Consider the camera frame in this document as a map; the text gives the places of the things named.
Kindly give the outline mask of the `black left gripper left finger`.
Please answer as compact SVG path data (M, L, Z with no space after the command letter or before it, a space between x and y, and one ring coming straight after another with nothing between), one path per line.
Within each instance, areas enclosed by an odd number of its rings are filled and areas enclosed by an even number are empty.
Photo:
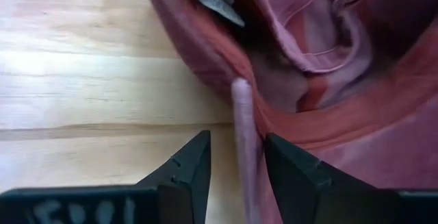
M136 187L136 224L205 224L211 134L199 132Z

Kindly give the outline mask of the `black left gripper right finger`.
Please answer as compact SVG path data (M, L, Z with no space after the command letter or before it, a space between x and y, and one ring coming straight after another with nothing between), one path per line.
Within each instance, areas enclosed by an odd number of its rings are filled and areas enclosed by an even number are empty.
M357 179L276 134L264 141L283 224L394 224L398 195Z

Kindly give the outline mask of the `maroon baseball cap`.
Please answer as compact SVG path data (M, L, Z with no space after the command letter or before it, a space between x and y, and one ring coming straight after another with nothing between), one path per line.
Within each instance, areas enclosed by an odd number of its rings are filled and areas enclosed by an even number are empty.
M276 134L380 188L438 189L438 0L151 0L233 106L246 224L283 224Z

